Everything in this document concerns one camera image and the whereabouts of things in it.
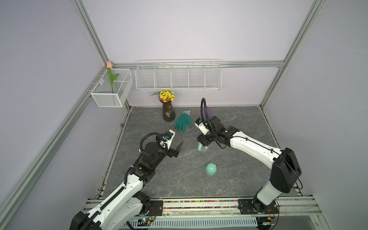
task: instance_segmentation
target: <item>red wire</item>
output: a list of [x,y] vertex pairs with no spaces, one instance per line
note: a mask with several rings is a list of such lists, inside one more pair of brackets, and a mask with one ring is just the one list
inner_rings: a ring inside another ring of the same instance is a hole
[[156,211],[156,209],[154,209],[154,208],[149,208],[149,209],[153,209],[153,210],[155,211],[155,218],[153,219],[153,221],[154,221],[154,220],[156,220],[156,217],[157,217],[157,211]]
[[[270,209],[271,210],[271,209]],[[270,215],[270,218],[271,218],[271,214],[270,214],[270,210],[267,210],[268,212],[268,215]],[[272,211],[272,210],[271,210]],[[273,213],[272,213],[273,214]],[[274,214],[273,214],[274,215]],[[274,218],[275,218],[275,215],[274,215]],[[272,222],[275,223],[275,221],[273,221],[273,219],[271,218]]]

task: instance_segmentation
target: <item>white wall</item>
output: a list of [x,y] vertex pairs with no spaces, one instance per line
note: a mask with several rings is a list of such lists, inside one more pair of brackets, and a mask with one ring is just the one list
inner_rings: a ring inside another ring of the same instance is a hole
[[266,114],[293,149],[307,195],[333,230],[362,229],[368,206],[368,2],[330,0]]
[[[206,98],[208,106],[214,105],[259,105],[275,77],[278,68],[223,68],[222,89],[199,91],[174,91],[174,106],[200,106],[201,99]],[[154,91],[138,91],[133,85],[128,101],[132,106],[162,106]]]
[[[68,0],[0,2],[0,205],[101,68]],[[96,192],[124,113],[90,102],[9,229],[68,228]]]
[[283,60],[313,0],[84,0],[109,59]]
[[69,229],[94,198],[125,109],[101,108],[91,99],[8,230]]

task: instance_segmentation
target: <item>white mesh basket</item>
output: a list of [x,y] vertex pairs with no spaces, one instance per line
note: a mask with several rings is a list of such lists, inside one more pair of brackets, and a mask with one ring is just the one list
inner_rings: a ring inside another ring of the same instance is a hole
[[112,75],[119,74],[112,87],[109,73],[106,70],[91,92],[99,107],[122,107],[133,85],[130,69],[111,69],[111,73]]
[[175,90],[221,89],[220,62],[139,64],[136,70],[138,90],[170,88]]

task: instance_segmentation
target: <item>pink tulip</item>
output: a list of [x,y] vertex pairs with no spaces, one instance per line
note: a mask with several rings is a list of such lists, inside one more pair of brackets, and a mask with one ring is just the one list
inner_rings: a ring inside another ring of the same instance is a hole
[[112,63],[110,61],[108,61],[106,63],[106,67],[112,69],[113,68],[113,65],[112,65]]

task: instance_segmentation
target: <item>gray marble surface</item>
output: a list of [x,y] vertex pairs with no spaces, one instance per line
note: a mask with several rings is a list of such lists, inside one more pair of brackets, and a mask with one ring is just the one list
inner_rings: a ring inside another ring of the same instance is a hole
[[[206,152],[197,150],[200,134],[194,122],[200,117],[199,107],[174,108],[176,118],[166,122],[162,108],[133,107],[123,138],[107,180],[104,197],[107,197],[124,180],[124,173],[139,155],[139,142],[150,132],[165,132],[174,129],[174,124],[183,110],[191,110],[193,126],[185,132],[176,131],[172,148],[184,141],[177,158],[165,157],[156,168],[156,175],[142,189],[151,198],[162,197],[252,197],[268,181],[270,169],[248,154],[227,147],[221,149],[211,143]],[[258,107],[211,107],[225,127],[234,126],[245,134],[271,146],[276,146],[272,134]],[[154,141],[147,138],[144,145]],[[217,173],[206,174],[205,167],[213,162]],[[296,195],[295,190],[289,194]]]

